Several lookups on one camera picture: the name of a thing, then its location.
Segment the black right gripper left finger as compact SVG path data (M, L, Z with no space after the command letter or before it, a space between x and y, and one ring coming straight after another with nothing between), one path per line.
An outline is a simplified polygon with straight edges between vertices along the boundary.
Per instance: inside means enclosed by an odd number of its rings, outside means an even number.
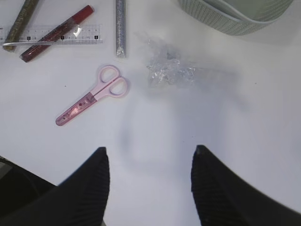
M1 218L2 226L101 226L110 191L106 148L99 147L65 181Z

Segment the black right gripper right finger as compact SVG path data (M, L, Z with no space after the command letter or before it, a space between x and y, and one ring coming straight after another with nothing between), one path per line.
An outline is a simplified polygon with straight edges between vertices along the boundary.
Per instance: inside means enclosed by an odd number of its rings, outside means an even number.
M191 192L203 226L299 226L300 213L263 194L198 145Z

